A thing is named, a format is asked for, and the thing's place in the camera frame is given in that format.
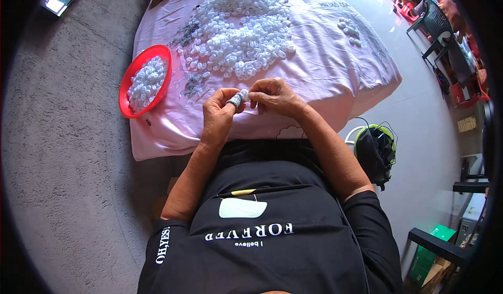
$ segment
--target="light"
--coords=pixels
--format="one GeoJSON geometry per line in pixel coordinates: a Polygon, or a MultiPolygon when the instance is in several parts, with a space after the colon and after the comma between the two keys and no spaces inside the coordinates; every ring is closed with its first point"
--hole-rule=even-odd
{"type": "Polygon", "coordinates": [[[59,0],[48,0],[45,3],[45,6],[47,8],[51,9],[52,11],[54,11],[56,13],[58,13],[61,10],[61,7],[63,7],[63,5],[64,5],[64,3],[60,2],[59,0]]]}
{"type": "Polygon", "coordinates": [[[61,10],[58,12],[58,17],[63,13],[63,11],[66,9],[67,6],[61,8],[61,10]]]}

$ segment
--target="pink cloth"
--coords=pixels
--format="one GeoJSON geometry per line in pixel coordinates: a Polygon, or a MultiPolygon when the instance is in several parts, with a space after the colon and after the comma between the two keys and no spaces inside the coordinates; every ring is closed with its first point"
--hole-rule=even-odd
{"type": "MultiPolygon", "coordinates": [[[[219,88],[249,89],[258,79],[281,77],[339,131],[349,119],[389,96],[402,80],[379,36],[344,0],[289,0],[295,53],[276,59],[267,71],[246,82],[235,74],[226,79],[222,72],[212,72],[198,93],[187,98],[184,90],[191,72],[174,49],[176,45],[170,43],[180,36],[176,33],[188,22],[194,6],[203,1],[162,1],[145,12],[136,31],[134,57],[155,44],[168,45],[173,56],[173,77],[163,101],[151,112],[130,120],[131,146],[138,161],[191,153],[203,128],[202,104],[219,88]],[[339,17],[354,21],[362,47],[349,44],[349,36],[337,27],[339,17]]],[[[294,120],[270,113],[258,116],[248,104],[234,117],[229,138],[305,138],[305,134],[294,120]]]]}

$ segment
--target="black plastic chair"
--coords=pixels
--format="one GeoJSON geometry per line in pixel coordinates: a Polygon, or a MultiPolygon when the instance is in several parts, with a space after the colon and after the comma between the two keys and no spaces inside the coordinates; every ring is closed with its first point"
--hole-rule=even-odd
{"type": "Polygon", "coordinates": [[[454,31],[447,19],[447,16],[434,1],[423,0],[423,3],[426,10],[421,14],[419,19],[416,20],[409,29],[407,29],[406,33],[408,34],[411,30],[416,31],[418,28],[423,27],[433,38],[433,44],[431,44],[430,48],[423,54],[423,59],[426,59],[436,48],[442,47],[442,50],[438,54],[437,58],[435,58],[435,63],[437,63],[437,61],[445,55],[445,53],[449,50],[449,47],[453,44],[455,40],[454,31]],[[445,46],[443,46],[438,40],[439,36],[444,32],[449,32],[449,35],[444,36],[444,42],[446,43],[445,46]]]}

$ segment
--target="gray concrete surface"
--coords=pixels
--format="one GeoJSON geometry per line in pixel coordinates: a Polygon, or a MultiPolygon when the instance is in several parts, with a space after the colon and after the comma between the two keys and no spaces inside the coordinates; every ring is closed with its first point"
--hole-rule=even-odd
{"type": "Polygon", "coordinates": [[[77,0],[58,21],[37,16],[11,70],[2,199],[55,293],[136,292],[150,206],[187,159],[135,162],[117,105],[148,2],[77,0]]]}

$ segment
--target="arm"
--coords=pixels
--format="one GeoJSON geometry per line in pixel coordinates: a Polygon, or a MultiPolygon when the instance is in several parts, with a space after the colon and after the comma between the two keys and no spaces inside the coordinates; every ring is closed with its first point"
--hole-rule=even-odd
{"type": "Polygon", "coordinates": [[[280,78],[262,79],[251,87],[251,107],[258,103],[259,114],[268,110],[295,119],[318,156],[324,174],[337,196],[345,202],[358,192],[372,190],[372,184],[349,147],[326,123],[280,78]]]}
{"type": "Polygon", "coordinates": [[[232,126],[235,113],[244,110],[244,104],[239,109],[232,104],[225,104],[238,89],[225,88],[213,93],[203,104],[204,128],[201,141],[171,189],[161,219],[180,219],[190,222],[196,213],[196,207],[204,187],[211,176],[218,155],[227,142],[227,135],[232,126]]]}

